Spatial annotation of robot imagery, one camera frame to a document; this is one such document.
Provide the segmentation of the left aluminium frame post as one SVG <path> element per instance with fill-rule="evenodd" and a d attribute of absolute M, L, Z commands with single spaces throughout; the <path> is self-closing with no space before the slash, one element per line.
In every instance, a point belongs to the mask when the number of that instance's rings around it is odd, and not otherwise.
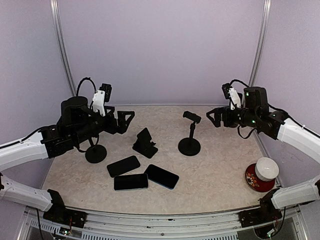
<path fill-rule="evenodd" d="M 65 47 L 63 28 L 62 28 L 60 12 L 59 12 L 59 5 L 58 5 L 57 0 L 50 0 L 50 9 L 51 9 L 51 14 L 52 14 L 53 25 L 54 25 L 54 29 L 55 29 L 59 54 L 61 57 L 63 69 L 64 69 L 65 76 L 66 76 L 66 82 L 69 87 L 71 95 L 75 96 L 76 95 L 76 86 L 75 86 L 75 82 L 73 80 L 73 76 L 72 76 L 72 72 L 71 72 L 71 68 L 70 68 L 70 63 L 69 63 L 69 59 L 68 59 L 68 55 L 67 55 L 67 50 Z"/>

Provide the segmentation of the red floral plate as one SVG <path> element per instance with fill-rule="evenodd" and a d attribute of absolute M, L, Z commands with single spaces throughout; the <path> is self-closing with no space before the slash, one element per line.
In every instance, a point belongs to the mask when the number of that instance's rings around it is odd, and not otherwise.
<path fill-rule="evenodd" d="M 245 171 L 245 180 L 247 184 L 255 191 L 260 193 L 266 193 L 273 189 L 275 186 L 276 180 L 272 179 L 271 181 L 263 181 L 258 178 L 255 171 L 256 164 L 253 163 L 249 165 Z"/>

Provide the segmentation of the black phone lower left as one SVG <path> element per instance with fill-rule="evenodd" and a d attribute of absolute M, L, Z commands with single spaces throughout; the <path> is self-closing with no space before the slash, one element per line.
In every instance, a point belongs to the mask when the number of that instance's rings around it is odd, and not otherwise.
<path fill-rule="evenodd" d="M 120 175 L 114 178 L 115 191 L 147 189 L 148 187 L 148 176 L 145 173 Z"/>

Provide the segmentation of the white bowl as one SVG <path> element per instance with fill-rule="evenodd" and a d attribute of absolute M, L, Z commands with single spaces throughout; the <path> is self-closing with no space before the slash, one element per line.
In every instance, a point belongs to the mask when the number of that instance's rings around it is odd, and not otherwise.
<path fill-rule="evenodd" d="M 279 167 L 277 163 L 268 157 L 261 157 L 255 164 L 256 176 L 264 181 L 270 182 L 279 175 Z"/>

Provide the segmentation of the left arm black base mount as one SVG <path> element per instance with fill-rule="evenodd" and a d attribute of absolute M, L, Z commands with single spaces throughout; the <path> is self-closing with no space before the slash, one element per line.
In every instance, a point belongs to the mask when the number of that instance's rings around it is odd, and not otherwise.
<path fill-rule="evenodd" d="M 44 212 L 43 218 L 54 223 L 83 229 L 87 213 L 69 208 L 55 208 Z"/>

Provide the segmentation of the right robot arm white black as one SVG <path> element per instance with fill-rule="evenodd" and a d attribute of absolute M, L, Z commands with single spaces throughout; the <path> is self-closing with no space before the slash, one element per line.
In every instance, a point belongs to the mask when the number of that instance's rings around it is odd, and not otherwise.
<path fill-rule="evenodd" d="M 244 104 L 231 84 L 222 86 L 228 106 L 217 107 L 206 113 L 216 128 L 250 127 L 274 140 L 281 141 L 303 152 L 316 162 L 320 161 L 320 136 L 296 122 L 286 111 L 275 108 L 270 111 L 267 91 L 263 87 L 246 87 L 243 90 Z M 281 209 L 287 206 L 310 203 L 320 199 L 320 178 L 291 187 L 271 190 L 260 200 L 260 207 L 248 214 L 260 222 L 282 216 Z"/>

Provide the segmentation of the centre black pole phone stand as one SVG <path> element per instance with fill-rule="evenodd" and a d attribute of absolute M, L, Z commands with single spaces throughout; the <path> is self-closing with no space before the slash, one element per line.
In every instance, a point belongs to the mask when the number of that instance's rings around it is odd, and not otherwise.
<path fill-rule="evenodd" d="M 183 138 L 178 143 L 178 150 L 181 154 L 192 157 L 197 155 L 201 150 L 200 142 L 194 138 L 194 131 L 196 124 L 199 124 L 202 118 L 190 111 L 185 111 L 183 117 L 193 121 L 193 123 L 190 124 L 189 137 Z"/>

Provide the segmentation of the aluminium frame post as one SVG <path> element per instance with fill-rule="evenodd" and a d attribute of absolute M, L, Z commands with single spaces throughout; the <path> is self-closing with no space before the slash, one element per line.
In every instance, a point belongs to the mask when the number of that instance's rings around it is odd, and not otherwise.
<path fill-rule="evenodd" d="M 75 96 L 76 95 L 76 86 L 75 86 L 75 82 L 73 80 L 73 76 L 72 76 L 72 72 L 71 72 L 71 68 L 70 68 L 70 63 L 69 63 L 69 59 L 68 59 L 68 55 L 67 55 L 67 50 L 65 47 L 63 28 L 62 28 L 60 12 L 59 12 L 59 5 L 58 5 L 57 0 L 50 0 L 50 9 L 51 9 L 51 14 L 52 14 L 53 25 L 54 25 L 54 29 L 55 29 L 59 54 L 61 57 L 63 69 L 64 69 L 65 76 L 66 76 L 66 82 L 69 87 L 71 95 Z"/>
<path fill-rule="evenodd" d="M 253 87 L 257 80 L 259 66 L 260 66 L 260 62 L 263 55 L 263 49 L 265 45 L 265 39 L 268 31 L 271 5 L 272 5 L 271 0 L 265 0 L 263 2 L 263 11 L 262 11 L 262 18 L 260 23 L 259 35 L 258 35 L 258 42 L 257 42 L 257 47 L 256 47 L 256 51 L 253 59 L 253 65 L 252 65 L 252 69 L 249 77 L 249 83 L 248 83 L 250 87 Z"/>

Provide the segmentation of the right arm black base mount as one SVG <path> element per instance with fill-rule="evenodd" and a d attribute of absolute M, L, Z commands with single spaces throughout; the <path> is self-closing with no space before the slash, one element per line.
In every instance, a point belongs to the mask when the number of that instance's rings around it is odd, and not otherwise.
<path fill-rule="evenodd" d="M 263 212 L 260 209 L 244 210 L 238 213 L 239 221 L 242 228 L 260 225 L 275 221 L 282 218 L 282 213 L 279 210 L 273 212 Z"/>

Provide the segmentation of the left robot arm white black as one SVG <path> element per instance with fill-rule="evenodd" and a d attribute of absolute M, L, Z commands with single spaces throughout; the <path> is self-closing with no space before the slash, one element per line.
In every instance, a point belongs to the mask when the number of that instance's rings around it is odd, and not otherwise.
<path fill-rule="evenodd" d="M 102 106 L 107 113 L 89 108 L 84 96 L 74 96 L 61 103 L 61 117 L 56 125 L 43 126 L 30 135 L 1 145 L 0 170 L 35 160 L 53 159 L 66 152 L 79 149 L 80 144 L 99 138 L 101 132 L 124 134 L 135 116 L 134 111 L 114 112 L 114 107 Z M 70 211 L 55 190 L 41 190 L 0 176 L 0 198 L 43 212 L 50 212 L 63 223 Z"/>

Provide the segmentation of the left black pole phone stand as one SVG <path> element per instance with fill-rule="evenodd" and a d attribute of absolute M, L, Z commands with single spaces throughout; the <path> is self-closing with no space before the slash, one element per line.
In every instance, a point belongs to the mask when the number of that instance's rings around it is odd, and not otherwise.
<path fill-rule="evenodd" d="M 96 138 L 96 143 L 93 143 L 90 138 L 88 141 L 90 147 L 85 151 L 85 159 L 91 164 L 98 164 L 107 157 L 107 149 L 99 144 L 100 137 Z"/>

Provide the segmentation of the black phone upper left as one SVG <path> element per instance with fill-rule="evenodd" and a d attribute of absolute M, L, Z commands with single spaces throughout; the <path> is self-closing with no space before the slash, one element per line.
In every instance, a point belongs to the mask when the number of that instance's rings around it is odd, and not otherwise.
<path fill-rule="evenodd" d="M 138 158 L 135 155 L 126 157 L 119 161 L 113 162 L 106 166 L 111 178 L 123 175 L 141 166 Z"/>

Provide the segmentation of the black phone blue edge centre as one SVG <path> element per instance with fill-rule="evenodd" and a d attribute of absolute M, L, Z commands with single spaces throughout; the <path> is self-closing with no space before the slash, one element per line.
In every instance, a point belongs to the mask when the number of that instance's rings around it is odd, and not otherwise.
<path fill-rule="evenodd" d="M 167 189 L 173 190 L 179 181 L 179 176 L 154 164 L 150 164 L 144 171 L 150 181 Z"/>

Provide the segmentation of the right aluminium frame post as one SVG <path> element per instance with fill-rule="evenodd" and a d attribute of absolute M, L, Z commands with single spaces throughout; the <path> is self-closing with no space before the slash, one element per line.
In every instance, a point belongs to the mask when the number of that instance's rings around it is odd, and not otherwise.
<path fill-rule="evenodd" d="M 260 62 L 263 55 L 263 49 L 265 45 L 265 39 L 268 31 L 271 5 L 272 5 L 271 0 L 265 0 L 263 2 L 263 11 L 262 11 L 262 18 L 260 23 L 259 35 L 258 35 L 258 42 L 257 42 L 257 47 L 256 47 L 256 51 L 253 59 L 253 65 L 252 65 L 252 69 L 249 77 L 249 83 L 248 83 L 250 87 L 253 87 L 257 80 L 259 66 L 260 66 Z"/>

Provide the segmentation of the black folding phone stand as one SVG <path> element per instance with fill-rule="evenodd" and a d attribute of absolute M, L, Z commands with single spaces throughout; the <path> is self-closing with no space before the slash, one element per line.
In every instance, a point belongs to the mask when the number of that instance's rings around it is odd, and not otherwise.
<path fill-rule="evenodd" d="M 157 152 L 156 143 L 152 141 L 151 134 L 147 127 L 137 134 L 137 140 L 133 144 L 132 149 L 139 154 L 151 159 Z"/>

